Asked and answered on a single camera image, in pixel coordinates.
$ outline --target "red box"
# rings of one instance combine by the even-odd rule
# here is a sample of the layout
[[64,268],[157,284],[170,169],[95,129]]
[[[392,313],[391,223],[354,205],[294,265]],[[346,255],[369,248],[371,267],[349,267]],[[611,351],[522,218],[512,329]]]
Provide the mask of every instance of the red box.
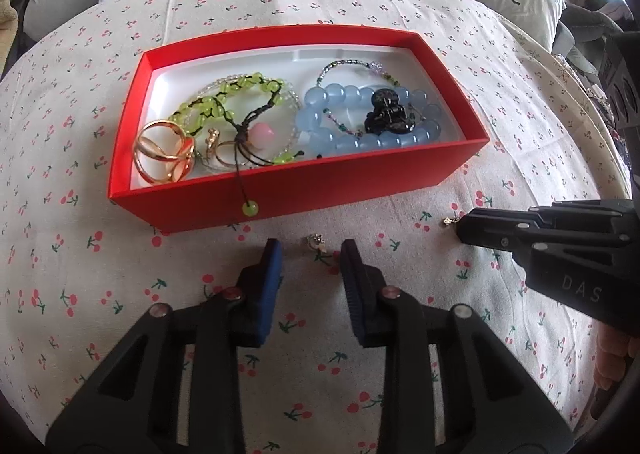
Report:
[[[241,171],[256,218],[242,212],[236,173],[131,189],[132,146],[154,70],[229,52],[308,44],[367,44],[409,49],[430,76],[465,140],[340,157],[301,160]],[[294,25],[221,32],[145,52],[134,75],[116,136],[108,196],[163,231],[211,227],[421,189],[439,184],[487,142],[489,136],[446,67],[414,32],[347,25]],[[422,174],[416,174],[422,168]]]

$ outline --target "blue beaded bracelet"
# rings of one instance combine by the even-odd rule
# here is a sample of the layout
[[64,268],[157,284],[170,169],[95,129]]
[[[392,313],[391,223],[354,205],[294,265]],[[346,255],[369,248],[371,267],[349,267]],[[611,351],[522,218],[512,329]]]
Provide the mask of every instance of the blue beaded bracelet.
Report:
[[[337,121],[330,108],[370,110],[373,107],[371,97],[374,89],[343,87],[336,83],[329,84],[326,88],[314,86],[306,92],[305,107],[296,114],[296,126],[300,131],[310,133],[308,147],[321,156],[411,147],[436,141],[442,132],[440,125],[434,120],[442,114],[440,106],[429,103],[428,95],[422,90],[410,92],[402,86],[397,86],[394,90],[401,104],[408,105],[410,117],[416,123],[415,128],[405,135],[396,135],[389,131],[384,131],[380,136],[363,134],[362,131],[353,131]],[[323,114],[336,124],[342,135],[334,135],[329,128],[321,126]]]

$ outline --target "silver screw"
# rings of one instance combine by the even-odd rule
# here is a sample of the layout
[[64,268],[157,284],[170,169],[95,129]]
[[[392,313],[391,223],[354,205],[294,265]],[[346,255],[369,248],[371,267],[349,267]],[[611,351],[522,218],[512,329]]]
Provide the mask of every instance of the silver screw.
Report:
[[458,304],[454,309],[453,313],[456,314],[460,319],[468,319],[473,315],[473,311],[466,304]]
[[380,290],[382,297],[385,299],[397,299],[400,297],[400,288],[398,287],[384,287]]
[[171,309],[171,306],[169,306],[167,303],[155,303],[153,306],[151,306],[151,308],[149,308],[149,315],[151,317],[164,317],[167,313],[169,313],[169,310]]
[[242,298],[242,290],[238,287],[228,287],[222,291],[222,297],[228,301],[237,301]]

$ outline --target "blue bead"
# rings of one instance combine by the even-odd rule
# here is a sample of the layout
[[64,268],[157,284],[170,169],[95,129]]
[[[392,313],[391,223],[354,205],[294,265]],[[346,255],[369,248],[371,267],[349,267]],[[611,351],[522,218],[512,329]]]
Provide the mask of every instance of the blue bead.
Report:
[[396,147],[400,147],[402,145],[398,135],[394,135],[390,131],[384,131],[378,137],[378,140],[380,141],[383,149],[396,149]]
[[313,86],[309,88],[305,93],[305,106],[311,108],[313,111],[320,112],[329,104],[329,95],[319,86]]
[[337,106],[344,102],[344,88],[335,82],[332,82],[326,87],[326,92],[329,95],[329,105]]
[[377,151],[382,147],[382,143],[376,135],[367,133],[360,138],[360,151]]
[[435,120],[426,120],[422,124],[420,124],[420,127],[427,131],[430,142],[435,142],[440,138],[442,129],[440,128],[440,124],[438,124]]
[[316,155],[330,155],[334,150],[334,140],[334,135],[327,127],[320,127],[317,131],[311,133],[309,148]]
[[400,144],[402,147],[411,147],[418,143],[418,139],[416,138],[413,131],[406,133],[404,135],[400,135]]
[[315,131],[322,122],[320,113],[311,108],[302,108],[296,113],[296,127],[300,131]]
[[412,133],[414,134],[416,144],[423,145],[429,143],[429,134],[424,127],[416,127]]
[[373,97],[373,90],[371,88],[360,89],[360,105],[367,110],[373,108],[371,97]]
[[427,104],[424,110],[421,111],[422,116],[426,119],[437,119],[442,115],[442,108],[436,103],[432,102],[431,104]]
[[353,135],[345,135],[335,141],[335,151],[338,155],[350,155],[357,153],[360,143]]
[[412,92],[410,100],[411,100],[411,105],[414,108],[421,110],[422,108],[426,107],[427,102],[429,100],[429,96],[426,94],[426,92],[422,91],[421,89],[416,89]]
[[348,108],[357,108],[360,105],[360,89],[357,86],[344,87],[344,105]]
[[409,90],[403,86],[397,86],[394,90],[398,93],[400,105],[405,106],[409,102]]

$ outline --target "black hair clip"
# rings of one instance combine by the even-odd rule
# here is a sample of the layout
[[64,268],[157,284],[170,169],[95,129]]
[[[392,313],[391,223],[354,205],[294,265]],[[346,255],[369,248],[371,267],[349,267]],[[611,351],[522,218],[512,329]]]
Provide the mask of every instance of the black hair clip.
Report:
[[364,128],[367,133],[380,135],[390,131],[404,135],[414,129],[415,123],[406,116],[400,97],[391,88],[381,88],[371,96],[373,111],[367,113]]

